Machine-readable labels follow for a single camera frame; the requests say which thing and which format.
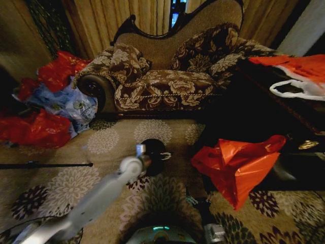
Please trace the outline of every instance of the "pile of bags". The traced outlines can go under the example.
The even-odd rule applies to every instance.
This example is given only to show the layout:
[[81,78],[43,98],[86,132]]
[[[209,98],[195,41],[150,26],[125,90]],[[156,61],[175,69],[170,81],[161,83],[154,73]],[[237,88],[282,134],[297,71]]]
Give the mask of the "pile of bags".
[[0,118],[0,140],[56,148],[89,129],[97,100],[73,89],[72,80],[90,62],[59,51],[56,60],[38,69],[37,80],[22,79],[13,97],[39,112]]

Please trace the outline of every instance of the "carpet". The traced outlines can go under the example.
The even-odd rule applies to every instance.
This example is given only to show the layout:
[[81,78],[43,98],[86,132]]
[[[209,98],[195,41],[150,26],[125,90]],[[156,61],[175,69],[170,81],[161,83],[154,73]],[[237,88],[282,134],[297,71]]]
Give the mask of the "carpet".
[[[161,140],[172,158],[155,177],[140,177],[97,220],[64,243],[123,243],[137,228],[169,223],[202,242],[199,212],[185,200],[206,197],[200,174],[190,164],[191,146],[204,125],[194,120],[96,120],[91,128],[59,149],[31,146],[0,148],[0,163],[94,163],[93,167],[0,171],[0,243],[31,220],[43,222],[69,212],[102,177],[115,172],[124,157],[135,155],[145,139]],[[228,243],[325,243],[324,192],[251,192],[234,211],[218,192],[210,210],[226,230]]]

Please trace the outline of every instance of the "white plastic bag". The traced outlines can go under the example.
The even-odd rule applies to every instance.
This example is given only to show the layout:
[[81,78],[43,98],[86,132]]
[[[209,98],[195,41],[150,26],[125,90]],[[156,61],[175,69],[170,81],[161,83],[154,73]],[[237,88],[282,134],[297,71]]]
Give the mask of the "white plastic bag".
[[[276,89],[278,86],[290,84],[303,90],[302,93],[282,93]],[[309,81],[286,80],[270,86],[270,92],[282,98],[303,98],[308,100],[325,101],[325,83],[316,84]]]

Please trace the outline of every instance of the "throw pillow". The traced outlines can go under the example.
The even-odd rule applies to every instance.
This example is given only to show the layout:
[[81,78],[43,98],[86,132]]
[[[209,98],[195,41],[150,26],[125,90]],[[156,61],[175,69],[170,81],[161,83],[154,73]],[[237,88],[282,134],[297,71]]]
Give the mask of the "throw pillow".
[[171,69],[206,72],[218,59],[230,53],[238,31],[235,24],[224,23],[195,35],[177,49]]
[[110,71],[122,85],[131,87],[136,85],[137,79],[147,73],[151,62],[142,57],[142,53],[135,47],[118,43],[114,47]]

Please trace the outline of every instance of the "window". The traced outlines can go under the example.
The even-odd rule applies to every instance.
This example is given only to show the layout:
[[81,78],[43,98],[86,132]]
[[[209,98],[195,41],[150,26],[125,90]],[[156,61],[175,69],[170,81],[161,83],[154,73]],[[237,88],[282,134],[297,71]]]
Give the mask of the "window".
[[185,12],[187,0],[171,0],[171,13],[169,19],[169,29],[171,29],[178,18],[179,13]]

